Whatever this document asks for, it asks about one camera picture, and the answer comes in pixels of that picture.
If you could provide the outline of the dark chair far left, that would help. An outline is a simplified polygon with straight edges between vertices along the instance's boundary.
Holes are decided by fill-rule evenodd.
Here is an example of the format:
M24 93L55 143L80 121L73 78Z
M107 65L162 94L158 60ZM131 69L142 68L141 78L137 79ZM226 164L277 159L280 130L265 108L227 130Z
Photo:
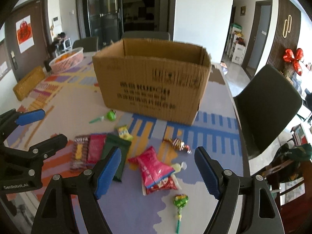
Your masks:
M97 52L98 51L98 37L86 37L84 39L76 40L73 43L73 49L83 48L84 52Z

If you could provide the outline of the brown costa biscuit pack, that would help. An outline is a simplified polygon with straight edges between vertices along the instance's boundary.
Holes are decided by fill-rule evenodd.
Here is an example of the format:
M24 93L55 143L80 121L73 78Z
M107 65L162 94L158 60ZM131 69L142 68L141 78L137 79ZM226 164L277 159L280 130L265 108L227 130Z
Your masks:
M70 170L72 172L86 168L89 139L90 135L79 135L74 138L74 146L70 161Z

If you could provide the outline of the pink snack bag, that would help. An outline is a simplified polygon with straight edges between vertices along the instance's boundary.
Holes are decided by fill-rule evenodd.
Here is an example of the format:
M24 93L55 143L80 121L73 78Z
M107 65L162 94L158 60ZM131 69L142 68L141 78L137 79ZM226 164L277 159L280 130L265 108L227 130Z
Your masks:
M140 167L142 179L147 189L169 177L175 171L171 166L158 160L153 146L147 148L142 154L128 159L128 161Z

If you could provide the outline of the brown cardboard box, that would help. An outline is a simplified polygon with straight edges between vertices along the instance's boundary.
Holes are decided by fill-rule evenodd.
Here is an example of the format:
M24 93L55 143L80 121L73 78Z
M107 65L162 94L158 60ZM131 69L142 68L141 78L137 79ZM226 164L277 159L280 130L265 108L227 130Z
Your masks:
M121 39L93 56L106 107L192 125L212 69L206 49L157 39Z

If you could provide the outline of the green lollipop near box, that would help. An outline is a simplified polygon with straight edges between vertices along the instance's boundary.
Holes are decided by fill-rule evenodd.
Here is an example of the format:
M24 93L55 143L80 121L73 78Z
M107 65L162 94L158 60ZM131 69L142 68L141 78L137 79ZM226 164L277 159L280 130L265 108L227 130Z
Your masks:
M104 120L115 121L116 120L116 111L110 110L105 115L97 117L97 118L89 121L89 123L92 124L92 123L96 123L96 122L104 121Z

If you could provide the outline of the dark chair behind box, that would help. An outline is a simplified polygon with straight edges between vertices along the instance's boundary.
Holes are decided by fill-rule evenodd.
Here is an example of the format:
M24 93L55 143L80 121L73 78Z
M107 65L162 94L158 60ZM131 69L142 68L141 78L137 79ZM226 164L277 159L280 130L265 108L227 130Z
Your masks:
M169 40L170 34L168 32L158 31L126 31L122 35L122 39L157 39L157 40Z

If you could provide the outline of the yellow green candy packet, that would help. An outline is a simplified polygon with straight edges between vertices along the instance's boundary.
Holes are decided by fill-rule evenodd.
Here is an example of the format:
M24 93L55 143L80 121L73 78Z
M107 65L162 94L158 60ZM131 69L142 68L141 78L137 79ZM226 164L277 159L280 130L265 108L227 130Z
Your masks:
M119 138L126 140L126 141L132 141L133 136L129 133L128 126L123 125L123 126L118 126L115 128Z

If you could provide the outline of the pink plastic basket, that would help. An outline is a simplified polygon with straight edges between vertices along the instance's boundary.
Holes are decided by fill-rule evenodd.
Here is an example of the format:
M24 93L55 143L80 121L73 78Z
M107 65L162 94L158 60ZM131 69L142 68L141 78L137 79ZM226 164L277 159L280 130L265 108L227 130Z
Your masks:
M65 72L83 60L83 47L78 47L54 58L49 66L54 74Z

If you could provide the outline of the green lollipop near edge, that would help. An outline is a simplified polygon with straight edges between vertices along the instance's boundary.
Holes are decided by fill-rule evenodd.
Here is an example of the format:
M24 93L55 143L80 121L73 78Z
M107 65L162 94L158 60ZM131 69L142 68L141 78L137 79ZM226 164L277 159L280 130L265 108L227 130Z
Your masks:
M181 224L181 219L182 219L182 208L185 207L185 205L188 203L188 195L186 194L177 194L174 197L173 203L175 205L175 207L177 208L177 226L176 226L176 232L175 233L179 233L180 231L180 224Z

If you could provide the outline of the dark chair right side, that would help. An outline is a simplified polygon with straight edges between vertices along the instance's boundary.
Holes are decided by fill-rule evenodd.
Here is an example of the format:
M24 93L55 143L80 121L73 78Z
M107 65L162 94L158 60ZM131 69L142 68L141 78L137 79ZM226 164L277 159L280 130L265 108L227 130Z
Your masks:
M262 154L302 106L292 84L271 65L264 66L234 97L248 159Z

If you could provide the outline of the red white snack packet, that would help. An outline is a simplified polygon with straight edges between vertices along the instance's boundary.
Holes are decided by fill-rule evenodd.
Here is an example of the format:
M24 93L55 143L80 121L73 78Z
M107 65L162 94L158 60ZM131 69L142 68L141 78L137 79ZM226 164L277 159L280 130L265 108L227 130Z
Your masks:
M181 190L181 186L178 183L176 174L179 173L181 170L185 170L187 168L187 164L186 162L175 163L172 164L171 167L175 171L170 176L165 177L160 182L151 186L150 188L146 188L144 182L142 181L142 193L144 196L162 190Z

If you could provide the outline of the gold striped candy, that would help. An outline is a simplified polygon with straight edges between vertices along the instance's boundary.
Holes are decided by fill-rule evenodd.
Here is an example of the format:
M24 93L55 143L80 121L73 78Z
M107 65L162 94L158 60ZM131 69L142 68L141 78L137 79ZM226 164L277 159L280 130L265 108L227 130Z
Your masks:
M190 146L179 138L164 138L163 142L167 142L174 150L185 151L187 154L191 154Z

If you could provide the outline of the red bow decoration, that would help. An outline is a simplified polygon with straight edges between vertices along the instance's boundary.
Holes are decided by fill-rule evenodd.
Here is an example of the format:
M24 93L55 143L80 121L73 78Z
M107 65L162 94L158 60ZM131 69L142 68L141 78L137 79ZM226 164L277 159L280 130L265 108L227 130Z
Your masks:
M301 76L302 75L302 68L299 62L302 60L304 57L303 50L301 48L298 48L296 52L293 52L291 49L285 49L284 55L283 55L283 60L284 62L287 63L292 63L293 68L295 72Z

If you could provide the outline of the red paper door poster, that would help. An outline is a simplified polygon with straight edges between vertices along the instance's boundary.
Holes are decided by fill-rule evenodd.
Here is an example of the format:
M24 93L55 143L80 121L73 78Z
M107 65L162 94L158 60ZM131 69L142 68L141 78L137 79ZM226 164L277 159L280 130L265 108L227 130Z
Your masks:
M16 37L20 53L34 46L31 16L28 15L15 23Z

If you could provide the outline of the white storage shelf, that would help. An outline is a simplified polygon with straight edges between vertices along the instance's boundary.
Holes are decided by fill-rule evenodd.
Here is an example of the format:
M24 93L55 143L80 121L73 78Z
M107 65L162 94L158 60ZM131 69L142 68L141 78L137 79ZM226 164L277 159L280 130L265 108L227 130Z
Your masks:
M245 55L245 50L246 46L242 27L238 24L232 23L227 36L225 53L230 58L232 63L241 65Z

